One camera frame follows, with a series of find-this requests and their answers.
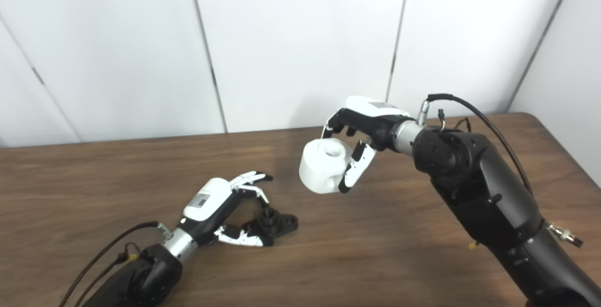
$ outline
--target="white object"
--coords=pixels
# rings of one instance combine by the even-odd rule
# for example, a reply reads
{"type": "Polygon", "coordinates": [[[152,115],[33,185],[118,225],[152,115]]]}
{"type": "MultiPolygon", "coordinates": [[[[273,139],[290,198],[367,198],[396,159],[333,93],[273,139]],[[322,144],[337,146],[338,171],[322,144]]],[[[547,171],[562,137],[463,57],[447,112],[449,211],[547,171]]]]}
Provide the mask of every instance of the white object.
{"type": "Polygon", "coordinates": [[[184,217],[202,222],[208,219],[232,195],[230,182],[210,179],[184,208],[184,217]]]}
{"type": "Polygon", "coordinates": [[[536,116],[599,186],[600,9],[563,1],[509,109],[536,116]]]}
{"type": "Polygon", "coordinates": [[[225,230],[224,226],[219,226],[219,228],[215,231],[215,236],[217,236],[218,240],[222,243],[239,245],[239,246],[251,246],[251,247],[262,247],[262,241],[259,236],[248,236],[248,230],[243,230],[240,232],[240,236],[237,239],[234,239],[230,236],[225,235],[223,232],[225,230]]]}
{"type": "MultiPolygon", "coordinates": [[[[557,1],[407,0],[386,101],[417,114],[428,93],[446,92],[505,112],[557,1]]],[[[433,106],[471,115],[453,102],[433,106]]]]}
{"type": "Polygon", "coordinates": [[[338,192],[351,153],[351,148],[336,138],[308,142],[300,161],[300,180],[315,193],[338,192]]]}
{"type": "Polygon", "coordinates": [[[409,117],[408,112],[401,110],[394,105],[363,96],[348,97],[346,99],[346,108],[369,117],[387,115],[401,115],[409,117]]]}
{"type": "Polygon", "coordinates": [[[228,132],[318,126],[349,95],[386,97],[403,0],[198,5],[228,132]]]}

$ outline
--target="robotic arm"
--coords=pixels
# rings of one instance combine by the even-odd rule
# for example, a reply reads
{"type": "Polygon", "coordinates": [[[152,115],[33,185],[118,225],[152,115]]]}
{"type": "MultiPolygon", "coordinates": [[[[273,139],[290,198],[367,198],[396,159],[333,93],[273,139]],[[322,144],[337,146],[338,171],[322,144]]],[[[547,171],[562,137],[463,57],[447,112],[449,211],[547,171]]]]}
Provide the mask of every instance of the robotic arm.
{"type": "MultiPolygon", "coordinates": [[[[210,179],[186,205],[174,232],[170,232],[163,224],[156,223],[165,240],[146,247],[135,259],[113,274],[83,306],[155,307],[167,298],[171,289],[180,281],[183,263],[198,247],[215,241],[267,247],[273,245],[274,239],[296,230],[298,219],[294,215],[280,215],[269,206],[262,189],[253,186],[259,181],[272,179],[271,176],[256,171],[239,175],[231,181],[210,179]],[[241,228],[225,224],[225,219],[243,198],[256,198],[260,202],[262,211],[259,217],[241,228]]],[[[123,256],[121,262],[126,259],[127,256],[123,256]]],[[[61,306],[64,306],[73,288],[71,286],[61,306]]]]}
{"type": "MultiPolygon", "coordinates": [[[[434,189],[468,234],[489,248],[531,303],[601,307],[599,287],[552,234],[578,247],[582,241],[545,221],[526,178],[524,185],[486,136],[444,129],[442,111],[441,127],[425,126],[429,102],[439,99],[467,104],[481,115],[452,95],[430,95],[417,120],[390,104],[349,97],[346,108],[337,111],[322,132],[322,138],[330,138],[348,127],[347,136],[357,131],[368,136],[356,145],[339,183],[340,192],[352,188],[377,151],[390,149],[413,157],[415,168],[430,176],[434,189]]],[[[485,123],[496,130],[487,119],[485,123]]]]}

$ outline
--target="cable connector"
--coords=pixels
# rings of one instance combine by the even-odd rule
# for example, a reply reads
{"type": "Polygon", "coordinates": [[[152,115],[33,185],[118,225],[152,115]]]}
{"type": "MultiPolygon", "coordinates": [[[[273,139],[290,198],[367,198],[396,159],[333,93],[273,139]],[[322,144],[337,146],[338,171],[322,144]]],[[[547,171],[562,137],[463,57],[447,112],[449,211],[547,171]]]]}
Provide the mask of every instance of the cable connector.
{"type": "Polygon", "coordinates": [[[554,226],[552,223],[545,223],[545,227],[549,230],[554,236],[556,236],[559,240],[565,241],[567,243],[571,243],[575,247],[582,247],[584,241],[579,239],[577,236],[573,235],[570,230],[565,230],[559,226],[554,226]]]}
{"type": "Polygon", "coordinates": [[[428,111],[430,110],[430,102],[425,100],[421,103],[421,108],[417,115],[417,124],[423,125],[425,120],[428,118],[428,111]]]}
{"type": "Polygon", "coordinates": [[[438,119],[440,119],[440,132],[445,130],[445,111],[441,108],[438,109],[438,119]]]}
{"type": "Polygon", "coordinates": [[[173,237],[173,232],[171,232],[165,224],[159,223],[156,228],[165,237],[165,240],[169,240],[173,237]]]}

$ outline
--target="robot finger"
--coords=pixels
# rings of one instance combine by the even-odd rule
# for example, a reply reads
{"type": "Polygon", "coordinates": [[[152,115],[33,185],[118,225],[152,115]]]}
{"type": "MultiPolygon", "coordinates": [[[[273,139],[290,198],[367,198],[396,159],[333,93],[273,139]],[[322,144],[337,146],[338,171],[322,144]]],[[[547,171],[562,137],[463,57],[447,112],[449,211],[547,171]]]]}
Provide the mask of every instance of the robot finger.
{"type": "Polygon", "coordinates": [[[264,246],[263,240],[259,236],[249,236],[247,230],[228,224],[220,226],[215,231],[215,236],[222,243],[251,247],[264,246]]]}
{"type": "Polygon", "coordinates": [[[252,185],[253,183],[257,183],[258,181],[272,181],[273,177],[264,174],[263,172],[251,171],[245,174],[241,174],[238,177],[232,179],[230,181],[230,187],[232,189],[238,188],[241,185],[252,185]]]}
{"type": "Polygon", "coordinates": [[[355,146],[350,156],[350,163],[347,165],[344,176],[339,183],[340,192],[347,193],[350,191],[376,156],[377,150],[372,148],[370,143],[371,139],[367,138],[359,140],[357,146],[355,146]]]}
{"type": "Polygon", "coordinates": [[[239,194],[243,198],[257,198],[261,203],[261,207],[265,208],[269,206],[269,200],[260,187],[240,185],[238,188],[233,190],[234,193],[239,194]]]}
{"type": "Polygon", "coordinates": [[[342,132],[342,129],[344,129],[344,124],[340,121],[340,116],[342,113],[344,113],[344,110],[344,108],[341,108],[334,113],[334,115],[331,116],[328,121],[326,121],[324,129],[322,130],[322,138],[332,138],[334,133],[342,132]]]}

